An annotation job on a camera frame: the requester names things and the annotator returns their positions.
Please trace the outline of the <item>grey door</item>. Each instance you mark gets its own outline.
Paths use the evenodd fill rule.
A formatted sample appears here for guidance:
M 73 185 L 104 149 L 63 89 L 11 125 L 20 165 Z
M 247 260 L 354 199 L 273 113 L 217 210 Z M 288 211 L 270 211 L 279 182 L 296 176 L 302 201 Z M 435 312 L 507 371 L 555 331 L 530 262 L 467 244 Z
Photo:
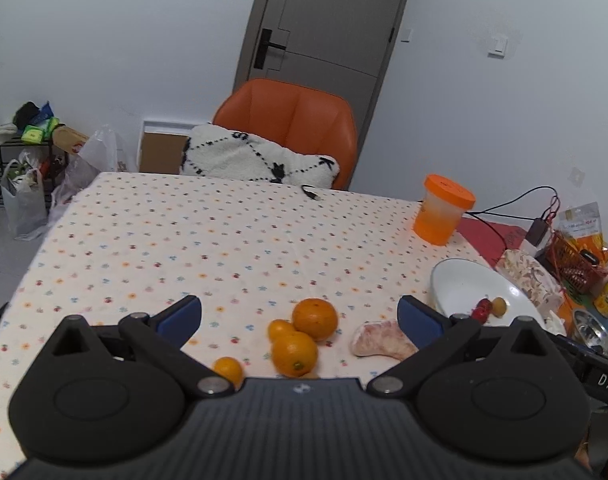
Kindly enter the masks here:
M 345 99 L 366 130 L 406 0 L 254 0 L 234 82 L 274 79 Z M 287 50 L 269 49 L 254 70 L 263 28 Z

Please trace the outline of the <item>small mandarin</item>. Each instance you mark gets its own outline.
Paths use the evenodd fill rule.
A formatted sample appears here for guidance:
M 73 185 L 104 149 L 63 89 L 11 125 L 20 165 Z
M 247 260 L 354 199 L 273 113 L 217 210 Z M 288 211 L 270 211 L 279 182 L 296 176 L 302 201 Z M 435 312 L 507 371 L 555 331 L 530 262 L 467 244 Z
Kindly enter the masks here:
M 222 356 L 217 359 L 213 363 L 212 370 L 221 377 L 229 380 L 236 389 L 241 386 L 244 380 L 243 366 L 232 356 Z
M 270 342 L 275 342 L 280 337 L 295 333 L 295 327 L 288 320 L 273 320 L 269 323 L 267 328 L 267 335 Z

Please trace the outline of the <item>large orange front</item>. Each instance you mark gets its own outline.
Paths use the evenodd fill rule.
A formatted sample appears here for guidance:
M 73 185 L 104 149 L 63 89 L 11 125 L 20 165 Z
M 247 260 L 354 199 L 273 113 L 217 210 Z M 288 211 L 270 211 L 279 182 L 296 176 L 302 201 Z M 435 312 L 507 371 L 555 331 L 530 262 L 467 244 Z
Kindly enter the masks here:
M 272 343 L 271 360 L 279 374 L 290 378 L 301 377 L 316 367 L 318 346 L 305 333 L 285 334 Z

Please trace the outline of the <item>yellow snack bag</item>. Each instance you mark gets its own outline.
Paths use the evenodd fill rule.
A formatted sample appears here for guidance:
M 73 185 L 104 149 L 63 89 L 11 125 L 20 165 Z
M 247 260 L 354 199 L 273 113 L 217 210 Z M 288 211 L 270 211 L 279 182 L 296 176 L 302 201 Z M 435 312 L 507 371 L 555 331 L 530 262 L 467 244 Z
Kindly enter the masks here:
M 564 211 L 558 222 L 558 230 L 578 252 L 585 250 L 595 256 L 599 264 L 605 262 L 602 221 L 597 202 Z

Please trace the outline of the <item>cardboard panel against wall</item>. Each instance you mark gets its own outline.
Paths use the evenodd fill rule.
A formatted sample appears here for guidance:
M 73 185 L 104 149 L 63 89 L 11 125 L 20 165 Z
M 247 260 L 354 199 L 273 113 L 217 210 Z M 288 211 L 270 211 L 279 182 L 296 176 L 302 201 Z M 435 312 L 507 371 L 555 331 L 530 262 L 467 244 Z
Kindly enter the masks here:
M 139 140 L 138 170 L 179 174 L 185 141 L 196 124 L 146 119 Z

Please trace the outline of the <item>white power strip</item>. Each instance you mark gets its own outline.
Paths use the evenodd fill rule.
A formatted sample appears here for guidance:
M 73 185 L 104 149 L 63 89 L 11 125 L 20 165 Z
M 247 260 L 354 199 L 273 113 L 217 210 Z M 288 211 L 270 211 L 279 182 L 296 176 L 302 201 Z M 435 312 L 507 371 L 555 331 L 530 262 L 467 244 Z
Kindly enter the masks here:
M 524 254 L 537 259 L 546 252 L 548 245 L 549 240 L 540 240 L 538 245 L 532 244 L 529 240 L 523 240 L 518 249 L 520 249 L 521 252 L 524 252 Z

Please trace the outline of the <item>large orange top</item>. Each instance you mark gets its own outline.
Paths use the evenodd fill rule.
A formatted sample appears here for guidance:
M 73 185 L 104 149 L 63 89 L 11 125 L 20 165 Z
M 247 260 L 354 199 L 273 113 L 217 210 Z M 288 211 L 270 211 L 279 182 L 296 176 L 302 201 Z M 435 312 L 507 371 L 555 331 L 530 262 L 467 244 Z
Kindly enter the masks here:
M 339 326 L 339 316 L 327 300 L 307 298 L 293 309 L 292 324 L 295 330 L 303 332 L 315 341 L 330 338 Z

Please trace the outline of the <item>floral tissue box cover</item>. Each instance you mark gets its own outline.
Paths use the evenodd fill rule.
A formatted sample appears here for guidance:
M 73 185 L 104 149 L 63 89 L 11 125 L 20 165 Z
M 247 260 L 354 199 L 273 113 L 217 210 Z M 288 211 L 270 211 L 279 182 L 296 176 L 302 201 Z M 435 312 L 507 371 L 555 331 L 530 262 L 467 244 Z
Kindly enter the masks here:
M 535 258 L 520 249 L 507 249 L 494 268 L 524 292 L 543 318 L 558 313 L 564 302 L 563 289 Z

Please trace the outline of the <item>brown kiwi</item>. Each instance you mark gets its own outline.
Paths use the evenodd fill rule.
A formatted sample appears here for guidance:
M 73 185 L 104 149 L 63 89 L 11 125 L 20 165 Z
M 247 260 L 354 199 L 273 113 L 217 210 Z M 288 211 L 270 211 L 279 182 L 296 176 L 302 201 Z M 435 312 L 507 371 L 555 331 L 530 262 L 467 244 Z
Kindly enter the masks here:
M 508 306 L 502 297 L 496 297 L 491 300 L 491 313 L 496 318 L 502 318 L 502 316 L 505 315 L 506 310 L 508 310 Z

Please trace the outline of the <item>red small fruit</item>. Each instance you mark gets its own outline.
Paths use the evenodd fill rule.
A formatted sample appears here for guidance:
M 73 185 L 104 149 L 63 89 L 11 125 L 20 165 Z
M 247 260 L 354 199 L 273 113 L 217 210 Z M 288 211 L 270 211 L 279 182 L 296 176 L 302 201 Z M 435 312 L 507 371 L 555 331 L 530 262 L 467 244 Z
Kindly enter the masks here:
M 492 313 L 492 302 L 488 298 L 482 298 L 476 304 L 471 313 L 471 317 L 480 324 L 485 324 Z

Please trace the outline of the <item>orange plastic basket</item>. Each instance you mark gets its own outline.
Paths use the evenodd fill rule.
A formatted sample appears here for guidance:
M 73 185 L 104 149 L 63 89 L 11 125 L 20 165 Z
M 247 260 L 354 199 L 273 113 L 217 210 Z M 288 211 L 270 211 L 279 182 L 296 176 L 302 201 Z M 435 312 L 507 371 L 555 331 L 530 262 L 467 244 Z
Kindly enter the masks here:
M 608 263 L 602 233 L 575 238 L 554 231 L 546 248 L 546 258 L 554 274 L 581 294 L 590 292 Z

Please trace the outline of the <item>peeled pomelo segment front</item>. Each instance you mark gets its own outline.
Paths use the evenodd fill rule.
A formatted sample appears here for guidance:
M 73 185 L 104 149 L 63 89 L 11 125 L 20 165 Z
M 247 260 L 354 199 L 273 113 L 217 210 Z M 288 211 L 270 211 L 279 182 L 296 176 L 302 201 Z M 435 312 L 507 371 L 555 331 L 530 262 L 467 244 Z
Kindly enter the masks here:
M 359 358 L 387 356 L 397 361 L 404 361 L 419 351 L 394 320 L 363 323 L 355 331 L 349 349 Z

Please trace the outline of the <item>large orange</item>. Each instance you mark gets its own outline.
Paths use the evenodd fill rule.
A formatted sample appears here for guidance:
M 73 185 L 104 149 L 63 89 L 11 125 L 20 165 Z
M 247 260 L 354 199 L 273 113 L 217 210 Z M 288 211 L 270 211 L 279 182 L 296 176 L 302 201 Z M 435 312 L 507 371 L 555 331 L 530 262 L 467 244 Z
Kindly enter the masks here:
M 290 378 L 301 377 L 316 367 L 318 346 L 305 333 L 285 334 L 272 343 L 271 360 L 279 374 Z
M 295 330 L 303 332 L 315 341 L 330 338 L 339 326 L 339 316 L 327 300 L 307 298 L 293 309 L 292 324 Z

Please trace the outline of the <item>black metal shelf rack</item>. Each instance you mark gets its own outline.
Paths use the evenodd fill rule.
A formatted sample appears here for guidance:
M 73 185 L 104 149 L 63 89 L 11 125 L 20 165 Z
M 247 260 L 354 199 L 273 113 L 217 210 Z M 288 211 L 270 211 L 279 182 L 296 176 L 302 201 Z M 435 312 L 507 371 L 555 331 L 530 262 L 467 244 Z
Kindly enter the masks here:
M 7 168 L 10 168 L 12 184 L 22 182 L 24 174 L 36 168 L 42 175 L 42 191 L 47 209 L 51 207 L 52 192 L 62 181 L 69 161 L 69 155 L 61 148 L 56 148 L 51 140 L 38 144 L 25 143 L 17 134 L 8 139 L 0 139 L 0 182 Z M 0 206 L 3 204 L 0 187 Z

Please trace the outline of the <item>stainless steel bowl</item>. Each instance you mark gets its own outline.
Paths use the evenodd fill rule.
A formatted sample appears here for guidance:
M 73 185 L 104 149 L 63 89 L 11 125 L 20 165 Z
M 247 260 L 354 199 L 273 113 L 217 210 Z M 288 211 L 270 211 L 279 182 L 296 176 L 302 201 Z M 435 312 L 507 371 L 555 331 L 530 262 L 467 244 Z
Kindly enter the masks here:
M 573 340 L 608 359 L 608 331 L 590 312 L 574 309 Z

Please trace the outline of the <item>white bowl with blue rim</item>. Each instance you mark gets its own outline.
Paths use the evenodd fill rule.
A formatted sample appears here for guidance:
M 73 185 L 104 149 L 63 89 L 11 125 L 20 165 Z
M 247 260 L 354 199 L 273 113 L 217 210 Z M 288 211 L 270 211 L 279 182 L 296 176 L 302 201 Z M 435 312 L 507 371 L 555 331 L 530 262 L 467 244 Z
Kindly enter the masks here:
M 470 260 L 452 258 L 437 263 L 431 273 L 431 298 L 437 311 L 449 318 L 471 314 L 480 300 L 502 298 L 504 315 L 490 314 L 486 326 L 509 326 L 514 318 L 529 316 L 542 328 L 544 321 L 527 296 L 495 270 Z

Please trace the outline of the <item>orange leather chair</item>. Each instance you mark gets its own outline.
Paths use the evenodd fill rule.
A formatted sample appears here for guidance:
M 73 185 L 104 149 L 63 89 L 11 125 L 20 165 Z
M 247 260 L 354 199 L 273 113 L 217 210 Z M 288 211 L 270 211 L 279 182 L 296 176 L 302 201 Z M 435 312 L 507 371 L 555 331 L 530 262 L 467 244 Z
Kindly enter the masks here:
M 357 162 L 358 132 L 339 96 L 297 84 L 252 79 L 215 113 L 213 124 L 253 133 L 304 155 L 329 155 L 340 167 L 333 188 L 345 190 Z

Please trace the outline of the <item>white wall switch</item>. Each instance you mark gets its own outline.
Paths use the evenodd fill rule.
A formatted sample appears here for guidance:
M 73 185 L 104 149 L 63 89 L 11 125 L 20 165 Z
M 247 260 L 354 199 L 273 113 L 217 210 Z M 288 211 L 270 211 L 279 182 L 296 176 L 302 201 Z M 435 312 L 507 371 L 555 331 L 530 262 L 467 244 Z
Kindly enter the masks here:
M 508 46 L 509 38 L 507 36 L 503 34 L 492 35 L 488 55 L 490 58 L 505 58 Z

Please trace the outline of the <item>white black patterned cushion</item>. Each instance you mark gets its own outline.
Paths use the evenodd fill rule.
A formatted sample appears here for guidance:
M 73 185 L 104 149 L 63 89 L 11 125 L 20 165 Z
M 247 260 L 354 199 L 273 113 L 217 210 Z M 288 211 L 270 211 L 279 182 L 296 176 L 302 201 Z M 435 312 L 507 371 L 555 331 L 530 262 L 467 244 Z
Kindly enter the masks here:
M 332 188 L 340 165 L 328 155 L 303 155 L 255 136 L 206 124 L 185 140 L 179 174 Z

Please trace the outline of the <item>white plastic shopping bag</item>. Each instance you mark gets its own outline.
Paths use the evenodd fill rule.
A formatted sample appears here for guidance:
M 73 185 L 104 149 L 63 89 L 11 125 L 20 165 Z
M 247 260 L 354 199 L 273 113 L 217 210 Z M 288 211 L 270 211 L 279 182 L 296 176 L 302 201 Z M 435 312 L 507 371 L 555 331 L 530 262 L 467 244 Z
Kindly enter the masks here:
M 34 240 L 48 223 L 44 182 L 37 153 L 23 150 L 8 162 L 0 180 L 8 227 L 16 240 Z

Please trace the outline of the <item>black charger adapter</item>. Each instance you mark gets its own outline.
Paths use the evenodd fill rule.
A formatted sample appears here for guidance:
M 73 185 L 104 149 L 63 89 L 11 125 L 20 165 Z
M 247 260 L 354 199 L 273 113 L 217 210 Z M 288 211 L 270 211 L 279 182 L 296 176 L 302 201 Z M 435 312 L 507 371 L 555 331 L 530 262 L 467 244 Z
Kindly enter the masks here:
M 546 222 L 546 220 L 544 220 L 543 218 L 535 218 L 534 220 L 532 220 L 532 225 L 527 231 L 524 240 L 528 244 L 537 247 L 540 245 L 548 231 L 548 222 Z

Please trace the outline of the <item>translucent plastic bag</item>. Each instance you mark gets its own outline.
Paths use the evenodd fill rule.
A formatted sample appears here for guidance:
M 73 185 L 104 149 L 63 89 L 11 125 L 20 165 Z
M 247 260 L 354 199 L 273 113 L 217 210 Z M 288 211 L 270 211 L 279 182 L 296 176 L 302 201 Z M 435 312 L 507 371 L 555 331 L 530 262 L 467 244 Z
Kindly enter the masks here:
M 101 172 L 133 172 L 136 165 L 122 137 L 104 126 L 91 136 L 68 126 L 57 126 L 54 146 L 69 155 L 64 177 L 52 193 L 54 205 L 63 205 L 95 180 Z

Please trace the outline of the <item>orange lidded plastic container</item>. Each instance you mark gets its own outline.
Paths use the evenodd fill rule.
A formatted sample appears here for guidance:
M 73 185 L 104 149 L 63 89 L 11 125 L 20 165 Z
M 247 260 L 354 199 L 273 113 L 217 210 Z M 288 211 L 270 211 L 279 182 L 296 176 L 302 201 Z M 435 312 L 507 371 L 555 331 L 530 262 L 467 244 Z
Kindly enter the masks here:
M 476 197 L 463 185 L 439 174 L 425 177 L 424 190 L 412 229 L 422 240 L 445 246 L 463 215 L 474 207 Z

